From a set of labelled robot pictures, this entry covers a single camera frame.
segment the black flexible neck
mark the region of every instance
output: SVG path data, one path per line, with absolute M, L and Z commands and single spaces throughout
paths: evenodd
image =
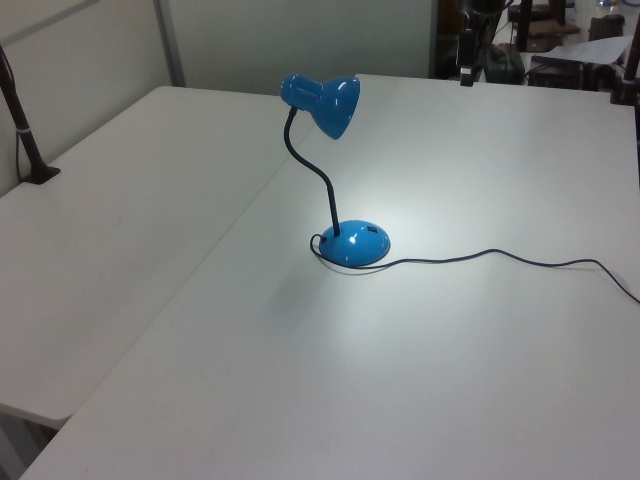
M 333 222 L 333 234 L 337 237 L 340 235 L 340 225 L 338 223 L 336 198 L 333 194 L 333 185 L 331 185 L 331 180 L 329 180 L 329 177 L 327 177 L 327 175 L 313 163 L 302 158 L 300 154 L 293 148 L 293 145 L 291 145 L 289 133 L 291 131 L 291 123 L 293 122 L 293 117 L 296 116 L 296 113 L 298 113 L 298 109 L 296 107 L 291 107 L 291 110 L 289 110 L 289 118 L 287 118 L 287 123 L 284 126 L 284 144 L 287 146 L 287 150 L 289 150 L 289 153 L 293 156 L 293 158 L 298 160 L 298 162 L 300 162 L 312 172 L 318 174 L 327 185 L 327 193 L 329 194 L 329 208 L 331 209 L 331 221 Z

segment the blue lamp shade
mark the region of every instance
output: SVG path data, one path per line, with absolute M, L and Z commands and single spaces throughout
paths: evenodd
M 334 78 L 324 83 L 299 74 L 282 81 L 280 97 L 287 104 L 311 114 L 320 130 L 337 140 L 349 126 L 360 96 L 356 77 Z

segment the blue lamp base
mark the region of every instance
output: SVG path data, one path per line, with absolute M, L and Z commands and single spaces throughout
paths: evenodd
M 378 225 L 363 220 L 340 222 L 340 235 L 329 227 L 322 234 L 320 253 L 328 260 L 345 267 L 361 267 L 382 259 L 391 242 Z

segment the table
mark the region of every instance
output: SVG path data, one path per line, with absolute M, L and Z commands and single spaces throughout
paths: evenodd
M 536 3 L 547 3 L 545 1 L 534 1 Z M 591 26 L 592 18 L 602 18 L 605 15 L 611 14 L 622 14 L 625 17 L 625 24 L 622 28 L 623 34 L 625 36 L 633 36 L 636 23 L 638 22 L 638 13 L 640 8 L 638 7 L 630 7 L 625 5 L 622 0 L 618 1 L 618 3 L 613 7 L 602 7 L 598 5 L 596 0 L 576 0 L 575 8 L 567 9 L 566 20 L 567 23 L 571 23 L 573 25 L 577 25 L 580 27 L 580 32 L 565 35 L 562 37 L 562 42 L 564 45 L 575 45 L 577 43 L 583 43 L 589 41 L 589 27 Z M 511 27 L 508 25 L 507 21 L 507 12 L 502 12 L 500 16 L 500 20 L 498 22 L 498 26 L 496 29 L 496 36 L 493 39 L 493 44 L 498 45 L 501 43 L 514 43 L 516 41 L 516 31 L 513 30 L 513 35 L 511 31 Z M 529 70 L 529 66 L 531 65 L 531 57 L 536 55 L 535 53 L 522 53 L 521 58 L 524 63 L 525 71 Z
M 633 109 L 361 81 L 344 136 L 299 151 L 388 260 L 591 256 L 640 291 Z M 503 257 L 332 271 L 308 250 L 325 193 L 285 163 L 24 479 L 637 477 L 637 304 L 589 267 Z
M 0 199 L 0 411 L 77 410 L 286 160 L 286 111 L 160 88 Z

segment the black cable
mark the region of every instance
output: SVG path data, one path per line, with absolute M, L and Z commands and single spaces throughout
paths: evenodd
M 514 260 L 517 260 L 519 262 L 526 263 L 528 265 L 533 265 L 533 266 L 536 266 L 536 267 L 544 267 L 544 268 L 560 268 L 560 267 L 568 267 L 570 265 L 576 265 L 578 263 L 593 263 L 593 264 L 597 265 L 598 267 L 600 267 L 607 275 L 609 275 L 609 277 L 615 282 L 615 284 L 620 288 L 620 290 L 622 290 L 634 302 L 636 302 L 637 304 L 640 305 L 640 300 L 638 298 L 633 296 L 631 294 L 631 292 L 629 292 L 626 288 L 624 288 L 622 286 L 622 284 L 618 281 L 618 279 L 602 263 L 600 263 L 598 260 L 594 260 L 592 258 L 580 258 L 578 260 L 570 260 L 568 262 L 561 262 L 561 263 L 543 263 L 543 262 L 536 262 L 534 260 L 527 260 L 526 258 L 519 257 L 517 255 L 514 255 L 513 253 L 509 253 L 509 252 L 506 252 L 504 250 L 500 250 L 499 248 L 489 248 L 488 250 L 483 250 L 481 252 L 473 253 L 471 255 L 465 255 L 465 256 L 462 256 L 462 257 L 452 257 L 452 258 L 446 258 L 446 259 L 441 259 L 441 260 L 430 260 L 430 259 L 426 259 L 426 258 L 402 258 L 400 260 L 395 260 L 395 261 L 389 262 L 389 263 L 383 263 L 381 265 L 367 265 L 367 266 L 362 266 L 362 267 L 349 267 L 349 266 L 341 265 L 338 262 L 334 262 L 333 260 L 330 260 L 327 257 L 325 257 L 324 255 L 322 255 L 321 252 L 317 251 L 315 249 L 314 245 L 313 245 L 313 241 L 316 238 L 319 238 L 320 241 L 322 241 L 322 235 L 320 235 L 319 233 L 316 233 L 309 240 L 309 248 L 311 249 L 311 252 L 319 260 L 324 260 L 325 262 L 331 263 L 333 265 L 337 265 L 337 266 L 343 267 L 343 268 L 348 268 L 348 269 L 351 269 L 351 270 L 375 271 L 375 272 L 372 272 L 372 273 L 376 273 L 376 272 L 379 272 L 379 271 L 382 271 L 382 270 L 386 270 L 387 268 L 391 268 L 391 267 L 394 267 L 396 265 L 400 265 L 402 263 L 423 263 L 423 264 L 429 264 L 429 265 L 439 265 L 439 264 L 444 264 L 444 263 L 465 262 L 467 260 L 473 260 L 475 258 L 479 258 L 479 257 L 482 257 L 484 255 L 488 255 L 490 253 L 499 253 L 499 254 L 505 255 L 505 256 L 507 256 L 509 258 L 513 258 Z
M 22 183 L 20 175 L 20 134 L 16 131 L 16 173 L 18 174 L 18 182 Z
M 502 31 L 502 29 L 504 27 L 506 27 L 507 25 L 509 25 L 510 22 L 505 23 L 503 26 L 501 26 L 498 30 L 496 30 L 496 33 L 493 34 L 493 38 L 491 39 L 491 41 L 494 41 L 496 39 L 496 36 L 498 35 L 498 33 L 500 33 Z

